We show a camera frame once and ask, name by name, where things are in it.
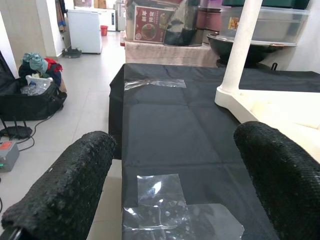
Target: clear tape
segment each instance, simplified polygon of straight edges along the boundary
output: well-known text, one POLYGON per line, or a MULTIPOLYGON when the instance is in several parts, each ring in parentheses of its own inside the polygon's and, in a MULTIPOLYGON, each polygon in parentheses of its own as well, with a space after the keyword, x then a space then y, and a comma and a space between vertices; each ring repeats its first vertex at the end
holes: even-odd
POLYGON ((138 207, 123 209, 123 239, 240 240, 245 229, 222 204, 187 205, 178 174, 137 176, 138 207))
POLYGON ((124 82, 124 90, 130 90, 136 87, 145 85, 155 85, 161 87, 171 87, 171 88, 186 88, 186 83, 182 79, 143 79, 143 80, 133 80, 124 82))

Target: white pole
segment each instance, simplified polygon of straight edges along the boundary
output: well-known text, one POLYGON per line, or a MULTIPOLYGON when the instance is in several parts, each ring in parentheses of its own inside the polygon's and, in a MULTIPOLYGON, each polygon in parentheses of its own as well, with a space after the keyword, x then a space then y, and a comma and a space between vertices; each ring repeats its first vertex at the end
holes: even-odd
POLYGON ((245 0, 223 82, 218 87, 221 92, 232 94, 239 90, 240 78, 245 67, 262 1, 245 0))

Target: table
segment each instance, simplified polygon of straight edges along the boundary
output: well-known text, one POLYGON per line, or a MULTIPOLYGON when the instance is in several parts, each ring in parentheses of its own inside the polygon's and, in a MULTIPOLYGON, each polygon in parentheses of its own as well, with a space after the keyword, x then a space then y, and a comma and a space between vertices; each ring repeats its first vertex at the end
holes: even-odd
MULTIPOLYGON (((178 173, 187 204, 222 204, 244 226, 243 240, 277 240, 233 140, 239 122, 214 103, 224 73, 210 67, 122 67, 111 83, 109 115, 109 133, 122 147, 122 205, 137 207, 137 175, 178 173), (186 88, 123 91, 124 81, 146 79, 183 79, 186 88)), ((245 69, 240 87, 320 92, 318 79, 314 72, 245 69)))
POLYGON ((169 64, 194 67, 216 67, 216 55, 209 45, 165 46, 142 42, 125 42, 125 62, 140 64, 169 64))

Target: plastic storage box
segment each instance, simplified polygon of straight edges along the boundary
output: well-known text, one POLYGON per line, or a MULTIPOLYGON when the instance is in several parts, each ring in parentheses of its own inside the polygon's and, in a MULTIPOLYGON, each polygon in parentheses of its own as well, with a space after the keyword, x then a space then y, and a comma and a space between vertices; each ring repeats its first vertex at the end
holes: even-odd
MULTIPOLYGON (((306 9, 310 0, 263 0, 263 7, 306 9)), ((245 0, 223 0, 222 5, 243 7, 245 0)))
MULTIPOLYGON (((242 9, 231 7, 221 10, 222 37, 236 36, 242 9)), ((307 10, 261 7, 252 40, 296 44, 301 26, 307 17, 307 10)))

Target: white refrigerator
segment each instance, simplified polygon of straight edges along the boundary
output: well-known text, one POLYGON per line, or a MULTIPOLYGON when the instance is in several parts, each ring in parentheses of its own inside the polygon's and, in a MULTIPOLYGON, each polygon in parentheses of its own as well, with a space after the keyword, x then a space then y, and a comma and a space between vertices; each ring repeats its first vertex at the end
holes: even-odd
POLYGON ((69 9, 67 12, 71 47, 83 53, 100 54, 102 51, 100 11, 69 9))

